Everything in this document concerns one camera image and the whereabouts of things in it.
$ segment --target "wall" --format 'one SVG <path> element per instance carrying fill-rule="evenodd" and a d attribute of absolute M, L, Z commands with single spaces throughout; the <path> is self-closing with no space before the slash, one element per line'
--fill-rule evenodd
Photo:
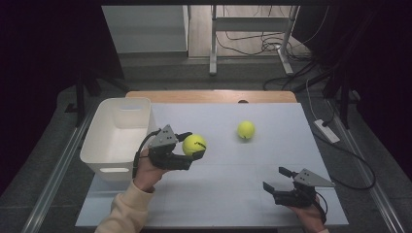
<path fill-rule="evenodd" d="M 188 50 L 188 6 L 102 9 L 118 53 Z"/>

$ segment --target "gray floor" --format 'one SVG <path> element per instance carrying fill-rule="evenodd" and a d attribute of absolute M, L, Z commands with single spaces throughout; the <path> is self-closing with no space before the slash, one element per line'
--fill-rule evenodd
<path fill-rule="evenodd" d="M 159 89 L 244 89 L 262 90 L 264 81 L 283 78 L 284 71 L 277 56 L 257 59 L 220 59 L 218 74 L 208 75 L 207 59 L 186 59 L 183 57 L 133 57 L 121 56 L 121 64 L 126 76 L 124 81 L 135 90 Z M 298 70 L 305 63 L 294 62 L 292 67 Z M 297 79 L 293 85 L 305 83 L 308 77 L 319 71 Z M 91 103 L 100 102 L 109 97 L 122 97 L 124 92 L 112 85 L 99 81 L 102 94 L 99 97 L 87 96 L 86 108 Z M 322 96 L 325 82 L 309 88 L 313 113 L 317 118 L 329 119 L 331 109 Z M 272 83 L 269 89 L 280 89 Z M 19 232 L 29 217 L 40 196 L 53 167 L 62 155 L 76 124 L 76 114 L 65 113 L 70 103 L 75 103 L 75 89 L 70 87 L 62 91 L 57 98 L 57 109 L 36 148 L 17 174 L 13 183 L 0 198 L 0 231 Z M 296 93 L 297 101 L 302 104 L 306 117 L 313 126 L 314 115 L 310 110 L 309 96 L 306 90 Z M 373 135 L 356 111 L 356 105 L 350 106 L 349 131 L 339 131 L 339 124 L 333 122 L 330 127 L 342 139 L 343 135 L 352 135 L 362 155 L 370 163 L 377 175 L 377 181 L 385 196 L 401 221 L 404 232 L 412 232 L 412 183 L 399 169 L 391 155 Z M 315 127 L 314 133 L 321 135 Z M 346 183 L 364 185 L 356 160 L 349 153 L 337 150 L 318 140 L 321 155 L 329 173 Z M 348 150 L 345 140 L 337 146 Z M 90 232 L 90 229 L 76 228 L 75 222 L 86 197 L 92 179 L 92 172 L 79 158 L 80 148 L 65 173 L 51 207 L 46 215 L 40 232 Z M 354 191 L 338 185 L 337 193 L 346 216 L 348 226 L 331 229 L 331 232 L 390 232 L 382 210 L 377 205 L 371 191 Z M 279 232 L 302 232 L 301 229 L 279 229 Z"/>

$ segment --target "tennis ball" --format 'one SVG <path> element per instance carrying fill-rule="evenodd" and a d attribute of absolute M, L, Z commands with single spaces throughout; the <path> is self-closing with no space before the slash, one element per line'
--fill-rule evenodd
<path fill-rule="evenodd" d="M 191 134 L 182 143 L 183 153 L 193 155 L 194 152 L 206 150 L 206 141 L 198 134 Z"/>
<path fill-rule="evenodd" d="M 255 134 L 255 126 L 248 120 L 244 120 L 237 126 L 237 134 L 243 139 L 250 139 Z"/>

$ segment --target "white container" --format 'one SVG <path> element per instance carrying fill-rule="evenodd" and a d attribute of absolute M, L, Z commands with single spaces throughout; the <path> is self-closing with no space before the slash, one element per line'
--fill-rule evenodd
<path fill-rule="evenodd" d="M 136 151 L 156 130 L 149 99 L 104 100 L 88 129 L 80 158 L 105 181 L 130 180 Z"/>

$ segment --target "human hand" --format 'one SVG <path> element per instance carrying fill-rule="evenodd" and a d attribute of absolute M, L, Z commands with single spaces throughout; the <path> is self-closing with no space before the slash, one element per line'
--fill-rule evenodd
<path fill-rule="evenodd" d="M 137 165 L 136 177 L 133 182 L 140 190 L 145 192 L 154 192 L 154 185 L 161 180 L 163 174 L 169 170 L 163 170 L 155 167 L 148 158 L 149 150 L 144 149 L 140 153 L 139 163 Z"/>
<path fill-rule="evenodd" d="M 288 207 L 291 209 L 302 222 L 306 232 L 308 233 L 318 233 L 325 230 L 325 226 L 322 223 L 321 213 L 314 206 L 305 208 Z"/>

